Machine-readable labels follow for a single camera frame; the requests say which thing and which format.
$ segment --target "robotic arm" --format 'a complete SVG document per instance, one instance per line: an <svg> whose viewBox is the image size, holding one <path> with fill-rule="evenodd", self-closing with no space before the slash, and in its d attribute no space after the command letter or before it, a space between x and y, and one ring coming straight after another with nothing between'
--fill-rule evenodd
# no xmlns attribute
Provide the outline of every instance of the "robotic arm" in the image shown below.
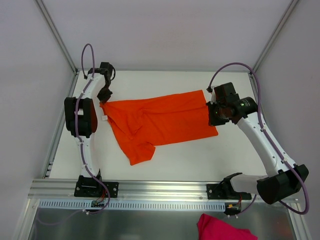
<svg viewBox="0 0 320 240"><path fill-rule="evenodd" d="M297 165L295 161L280 146L274 135L261 116L263 128L259 124L258 106L251 97L240 99L231 82L216 86L212 93L211 101L207 103L209 111L209 125L219 126L232 121L248 137L253 147L260 156L265 176L232 174L225 179L229 181L231 192L246 192L259 194L267 204L273 204L292 194L297 193L301 184L293 172L288 168L289 164L301 177L306 180L309 171L304 164ZM268 132L276 147L285 158L280 159L274 146L264 134Z"/></svg>
<svg viewBox="0 0 320 240"><path fill-rule="evenodd" d="M67 97L64 100L66 129L74 137L80 159L82 159L81 174L74 192L75 197L100 197L103 191L101 184L93 178L94 176L102 182L100 163L95 156L94 141L95 132L98 128L98 118L103 115L100 103L107 102L111 97L112 92L109 90L109 86L115 76L115 69L110 63L102 62L100 68L95 68L94 72L96 74L92 77L93 69L91 68L88 71L86 77L90 80L79 99ZM81 138L78 138L76 134L76 109L78 135Z"/></svg>

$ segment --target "orange shirt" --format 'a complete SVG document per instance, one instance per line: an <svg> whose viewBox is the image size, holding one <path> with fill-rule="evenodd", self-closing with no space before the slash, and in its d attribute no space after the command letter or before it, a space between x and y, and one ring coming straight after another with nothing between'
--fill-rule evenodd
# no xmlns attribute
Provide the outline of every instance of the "orange shirt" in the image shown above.
<svg viewBox="0 0 320 240"><path fill-rule="evenodd" d="M202 90L101 104L120 148L135 165L152 158L155 146L217 136L209 126Z"/></svg>

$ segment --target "purple cable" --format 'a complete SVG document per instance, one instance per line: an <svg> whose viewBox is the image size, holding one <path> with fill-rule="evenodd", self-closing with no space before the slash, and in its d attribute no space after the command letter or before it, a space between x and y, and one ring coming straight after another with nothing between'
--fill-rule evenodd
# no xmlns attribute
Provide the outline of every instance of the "purple cable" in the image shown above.
<svg viewBox="0 0 320 240"><path fill-rule="evenodd" d="M274 150L276 151L276 153L279 155L279 157L281 158L281 160L284 160L285 157L283 156L283 154L281 153L281 151L279 150L279 148L277 147L277 145L274 143L274 141L271 139L270 135L267 133L267 131L264 129L264 123L262 121L262 117L261 117L261 90L260 90L260 82L258 79L257 74L255 73L255 71L249 67L247 64L244 64L242 62L231 62L228 63L222 67L220 67L218 69L218 71L215 72L215 74L213 75L213 77L211 78L210 84L209 84L209 89L211 89L211 85L213 80L215 79L216 75L224 68L231 66L231 65L240 65L243 67L246 67L247 69L249 69L249 71L253 74L255 82L256 82L256 86L257 86L257 93L258 93L258 100L257 100L257 105L258 105L258 120L259 120L259 125L262 129L262 132L264 133L265 137L268 139L268 141L270 142L270 144L272 145L272 147L274 148ZM300 214L300 215L305 215L308 213L309 211L309 195L308 195L308 191L307 191L307 187L304 183L304 181L301 179L301 177L299 176L299 174L290 166L290 164L285 160L283 161L284 164L291 170L291 172L293 172L293 174L295 175L295 177L298 179L298 181L300 182L301 186L302 186L302 190L303 190L303 194L304 194L304 198L305 198L305 209L304 211L297 211L295 209L293 209L292 207L288 206L287 204L285 204L283 201L279 201L282 205L284 205L286 208L290 209L291 211L293 211L296 214Z"/></svg>
<svg viewBox="0 0 320 240"><path fill-rule="evenodd" d="M45 225L45 226L57 226L57 225L63 224L65 221L67 221L67 220L68 220L69 218L71 218L73 215L75 215L75 214L77 214L77 213L80 213L80 212L83 212L83 210L82 210L82 209L79 209L79 210L77 210L77 211L74 211L73 213L71 213L69 216L67 216L66 218L62 219L61 221L57 221L57 222L53 222L53 223L47 223L47 222L44 222L44 221L40 220L40 218L39 218L39 212L40 212L40 211L37 212L35 219L36 219L40 224Z"/></svg>
<svg viewBox="0 0 320 240"><path fill-rule="evenodd" d="M92 45L90 43L87 43L86 45L84 45L82 53L81 53L81 69L83 72L83 76L86 77L87 75L85 74L85 68L84 68L84 53L87 47L91 48L91 55L92 55L92 77L95 76L95 55L94 55L94 48L92 47Z"/></svg>

